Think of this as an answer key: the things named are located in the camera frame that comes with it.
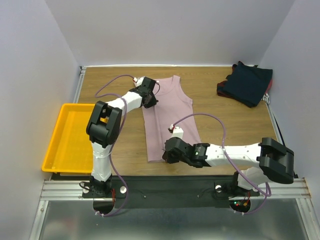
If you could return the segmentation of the pink ribbed tank top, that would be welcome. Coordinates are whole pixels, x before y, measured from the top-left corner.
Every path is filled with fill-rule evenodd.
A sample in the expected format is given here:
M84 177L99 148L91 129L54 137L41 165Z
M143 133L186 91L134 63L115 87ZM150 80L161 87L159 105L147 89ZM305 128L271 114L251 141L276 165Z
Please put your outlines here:
M153 93L158 100L155 106L143 108L147 162L162 162L165 142L171 137L168 128L185 116L193 114L193 100L188 97L177 75L157 80Z

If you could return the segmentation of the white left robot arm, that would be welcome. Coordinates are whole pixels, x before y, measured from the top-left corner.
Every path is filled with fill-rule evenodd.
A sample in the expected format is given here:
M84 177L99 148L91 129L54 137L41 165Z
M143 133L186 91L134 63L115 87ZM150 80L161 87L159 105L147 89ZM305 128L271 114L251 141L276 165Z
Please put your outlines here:
M89 118L86 134L89 136L93 150L93 168L90 182L100 197L111 193L112 165L111 152L120 135L122 122L128 112L157 104L154 88L156 80L148 77L134 78L135 87L125 95L109 102L97 101Z

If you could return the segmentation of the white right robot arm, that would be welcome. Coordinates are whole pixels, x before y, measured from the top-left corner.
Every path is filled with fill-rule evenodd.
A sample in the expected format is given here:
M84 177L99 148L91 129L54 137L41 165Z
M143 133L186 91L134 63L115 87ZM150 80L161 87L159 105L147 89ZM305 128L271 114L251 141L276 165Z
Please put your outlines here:
M263 183L290 185L294 182L294 152L270 137L242 146L190 145L179 137L171 137L165 142L162 158L168 164L183 162L195 168L247 166L246 170L236 171L230 182L235 195L242 195Z

